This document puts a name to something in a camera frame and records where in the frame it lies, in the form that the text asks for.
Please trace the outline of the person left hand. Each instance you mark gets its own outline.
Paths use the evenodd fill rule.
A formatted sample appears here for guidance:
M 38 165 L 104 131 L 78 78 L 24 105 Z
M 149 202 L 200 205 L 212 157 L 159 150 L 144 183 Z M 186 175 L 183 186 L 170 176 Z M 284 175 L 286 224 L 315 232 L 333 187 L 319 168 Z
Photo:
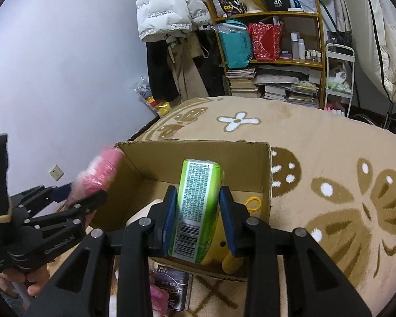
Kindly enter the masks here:
M 27 292 L 29 296 L 37 296 L 50 279 L 47 266 L 43 266 L 30 273 L 21 273 L 14 268 L 8 268 L 0 273 L 0 291 L 7 296 L 16 298 L 18 296 L 13 282 L 28 283 Z

